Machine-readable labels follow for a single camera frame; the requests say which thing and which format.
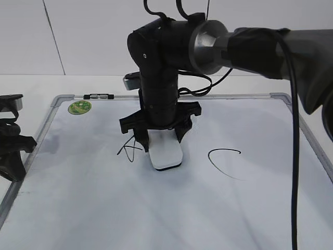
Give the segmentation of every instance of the black marker line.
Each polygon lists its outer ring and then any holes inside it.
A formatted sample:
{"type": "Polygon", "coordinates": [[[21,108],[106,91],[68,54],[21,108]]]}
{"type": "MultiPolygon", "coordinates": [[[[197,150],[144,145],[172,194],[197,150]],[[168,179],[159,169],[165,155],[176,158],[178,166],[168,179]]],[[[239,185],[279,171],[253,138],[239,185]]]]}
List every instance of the black marker line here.
{"type": "Polygon", "coordinates": [[[241,151],[236,150],[236,149],[231,149],[231,148],[216,148],[216,149],[210,150],[210,151],[208,152],[208,159],[209,159],[209,161],[211,162],[211,164],[213,164],[213,166],[214,166],[218,171],[220,171],[222,174],[225,174],[226,176],[228,176],[228,177],[230,177],[230,178],[232,178],[232,179],[238,180],[238,181],[244,181],[244,180],[237,179],[237,178],[235,178],[235,177],[232,177],[232,176],[226,174],[225,172],[223,172],[221,169],[219,169],[219,168],[215,165],[215,163],[214,163],[214,162],[212,161],[212,159],[210,158],[210,154],[213,153],[213,152],[215,152],[215,151],[219,151],[219,150],[234,151],[234,152],[238,152],[239,154],[241,154],[241,151]]]}

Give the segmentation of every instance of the white table surface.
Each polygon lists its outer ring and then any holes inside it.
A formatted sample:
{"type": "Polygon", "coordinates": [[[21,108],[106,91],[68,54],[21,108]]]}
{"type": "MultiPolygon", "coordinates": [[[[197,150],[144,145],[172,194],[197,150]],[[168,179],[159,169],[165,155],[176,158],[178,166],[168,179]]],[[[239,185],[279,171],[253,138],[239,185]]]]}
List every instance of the white table surface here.
{"type": "MultiPolygon", "coordinates": [[[[180,77],[179,86],[198,89],[207,85],[206,80],[194,77],[180,77]]],[[[115,95],[136,95],[126,91],[122,76],[0,76],[1,95],[23,94],[23,110],[18,124],[22,135],[36,136],[50,104],[61,94],[83,95],[109,93],[115,95]]],[[[212,94],[267,94],[272,92],[290,93],[288,81],[270,80],[261,76],[230,76],[212,90],[212,94]]],[[[333,143],[326,135],[322,124],[321,108],[308,116],[300,105],[300,114],[314,133],[320,145],[333,162],[333,143]]],[[[9,182],[0,179],[0,199],[3,198],[9,182]]]]}

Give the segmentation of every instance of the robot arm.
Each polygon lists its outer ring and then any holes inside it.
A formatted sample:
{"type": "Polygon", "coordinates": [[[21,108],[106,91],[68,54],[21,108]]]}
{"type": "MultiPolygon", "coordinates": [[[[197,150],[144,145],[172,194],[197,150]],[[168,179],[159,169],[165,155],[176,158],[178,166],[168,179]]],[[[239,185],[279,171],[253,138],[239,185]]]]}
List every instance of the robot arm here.
{"type": "MultiPolygon", "coordinates": [[[[147,130],[175,130],[181,142],[191,129],[191,115],[200,115],[198,103],[178,102],[178,71],[214,74],[229,67],[271,79],[288,79],[284,53],[272,30],[239,28],[228,32],[204,13],[184,14],[176,21],[160,12],[160,18],[133,31],[127,39],[129,52],[140,72],[127,75],[127,89],[139,89],[140,111],[120,120],[123,133],[149,151],[147,130]]],[[[288,45],[297,78],[298,94],[308,114],[323,105],[324,127],[333,140],[333,30],[276,30],[288,45]]]]}
{"type": "MultiPolygon", "coordinates": [[[[225,66],[289,80],[283,52],[266,30],[239,28],[229,33],[218,21],[202,23],[189,45],[191,63],[196,71],[206,74],[225,66]]],[[[323,105],[324,127],[333,140],[333,30],[277,32],[291,51],[305,111],[311,114],[323,105]]]]}

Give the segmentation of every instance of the drawn line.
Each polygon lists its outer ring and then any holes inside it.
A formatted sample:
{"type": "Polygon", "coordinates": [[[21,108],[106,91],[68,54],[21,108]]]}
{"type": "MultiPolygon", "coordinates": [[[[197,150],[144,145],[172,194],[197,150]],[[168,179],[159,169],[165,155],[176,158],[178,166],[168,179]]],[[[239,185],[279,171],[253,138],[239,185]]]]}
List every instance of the drawn line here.
{"type": "Polygon", "coordinates": [[[119,155],[119,154],[122,152],[122,150],[124,149],[125,152],[126,152],[126,156],[127,156],[127,158],[129,159],[129,161],[130,161],[131,163],[134,162],[134,152],[135,152],[135,150],[136,150],[136,149],[139,149],[139,150],[142,151],[142,148],[135,147],[136,140],[134,140],[133,146],[127,146],[127,143],[130,142],[131,139],[133,139],[133,138],[134,138],[134,135],[133,135],[131,138],[129,138],[129,139],[124,143],[124,145],[120,148],[120,150],[119,150],[118,153],[117,153],[117,155],[119,155]],[[127,147],[133,149],[132,159],[130,159],[129,153],[127,152],[127,149],[126,149],[127,147]]]}
{"type": "Polygon", "coordinates": [[[211,162],[211,164],[213,164],[213,166],[214,166],[219,172],[221,172],[222,174],[224,174],[224,175],[226,175],[226,176],[228,176],[228,177],[230,177],[230,178],[232,178],[232,179],[238,180],[238,181],[244,181],[244,180],[237,179],[237,178],[235,178],[235,177],[232,177],[232,176],[228,175],[227,173],[223,172],[220,168],[218,168],[218,167],[215,165],[215,163],[214,163],[214,162],[212,161],[212,159],[210,158],[210,155],[211,155],[211,153],[213,153],[213,152],[215,152],[215,151],[220,151],[220,150],[234,151],[234,152],[238,152],[239,154],[241,154],[241,151],[236,150],[236,149],[231,149],[231,148],[216,148],[216,149],[210,150],[210,151],[208,152],[208,159],[209,159],[209,161],[211,162]]]}

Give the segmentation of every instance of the curved line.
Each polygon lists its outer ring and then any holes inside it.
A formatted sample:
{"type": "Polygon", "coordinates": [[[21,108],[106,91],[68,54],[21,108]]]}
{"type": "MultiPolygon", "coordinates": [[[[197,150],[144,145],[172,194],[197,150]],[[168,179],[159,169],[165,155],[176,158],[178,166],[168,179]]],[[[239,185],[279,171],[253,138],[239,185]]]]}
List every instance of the curved line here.
{"type": "Polygon", "coordinates": [[[147,0],[144,0],[144,8],[151,15],[159,16],[163,21],[167,21],[167,16],[163,12],[153,12],[149,9],[147,0]]]}
{"type": "Polygon", "coordinates": [[[209,161],[211,162],[211,164],[212,164],[212,165],[213,165],[218,171],[220,171],[222,174],[224,174],[224,175],[226,175],[226,176],[228,176],[228,177],[230,177],[230,178],[232,178],[232,179],[234,179],[234,180],[244,181],[244,180],[237,179],[237,178],[235,178],[235,177],[232,177],[232,176],[228,175],[227,173],[223,172],[221,169],[219,169],[219,168],[215,165],[215,163],[214,163],[214,162],[212,161],[212,159],[210,158],[210,154],[213,153],[213,152],[215,152],[215,151],[219,151],[219,150],[234,151],[234,152],[238,152],[239,154],[241,154],[241,151],[236,150],[236,149],[231,149],[231,148],[216,148],[216,149],[210,150],[210,151],[208,152],[208,159],[209,159],[209,161]]]}

